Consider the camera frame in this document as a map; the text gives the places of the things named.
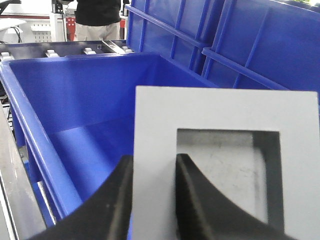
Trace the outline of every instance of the pegboard panel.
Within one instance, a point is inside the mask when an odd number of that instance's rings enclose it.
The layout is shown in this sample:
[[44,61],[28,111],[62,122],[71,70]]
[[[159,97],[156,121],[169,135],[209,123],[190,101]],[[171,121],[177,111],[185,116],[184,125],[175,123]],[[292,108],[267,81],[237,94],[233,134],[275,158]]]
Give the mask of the pegboard panel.
[[51,42],[51,28],[49,19],[21,18],[26,23],[19,27],[23,31],[24,43]]
[[46,30],[50,28],[50,23],[48,22],[35,22],[31,26],[38,28],[38,30],[33,30],[34,42],[35,43],[44,43],[51,42],[51,32]]

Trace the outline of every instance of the metal surface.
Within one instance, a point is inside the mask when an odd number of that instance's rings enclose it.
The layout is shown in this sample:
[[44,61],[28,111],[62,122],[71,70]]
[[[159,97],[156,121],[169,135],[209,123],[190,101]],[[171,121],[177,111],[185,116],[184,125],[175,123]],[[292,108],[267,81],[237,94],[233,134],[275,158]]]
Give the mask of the metal surface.
[[[125,41],[110,41],[114,49],[121,49],[126,45]],[[52,50],[60,57],[70,55],[84,55],[84,49],[91,48],[97,54],[115,53],[102,41],[70,41],[70,42],[37,42],[37,43],[11,43],[0,44],[0,53],[8,53],[12,58],[33,59],[46,58],[47,51]]]
[[102,41],[102,43],[103,43],[102,47],[106,48],[111,53],[126,54],[126,52],[121,47],[116,45],[113,41],[106,40],[106,41]]
[[45,230],[46,225],[2,108],[0,136],[0,173],[5,200],[14,234],[24,240]]

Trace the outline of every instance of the gray metal bar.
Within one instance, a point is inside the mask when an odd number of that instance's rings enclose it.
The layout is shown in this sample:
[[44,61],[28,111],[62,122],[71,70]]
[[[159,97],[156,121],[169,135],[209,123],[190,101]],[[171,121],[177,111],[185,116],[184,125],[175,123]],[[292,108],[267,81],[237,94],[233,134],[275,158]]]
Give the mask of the gray metal bar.
[[5,114],[0,109],[0,175],[10,223],[18,240],[46,229]]

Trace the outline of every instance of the blue plastic bin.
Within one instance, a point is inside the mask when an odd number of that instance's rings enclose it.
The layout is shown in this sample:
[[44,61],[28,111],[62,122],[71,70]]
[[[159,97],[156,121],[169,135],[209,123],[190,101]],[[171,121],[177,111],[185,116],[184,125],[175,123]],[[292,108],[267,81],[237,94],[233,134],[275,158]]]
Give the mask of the blue plastic bin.
[[320,93],[320,13],[272,0],[226,0],[202,73],[222,88]]
[[1,81],[57,218],[87,200],[122,155],[132,155],[137,85],[216,87],[158,54],[3,62]]
[[201,74],[204,47],[212,45],[224,0],[133,0],[127,44],[157,52]]

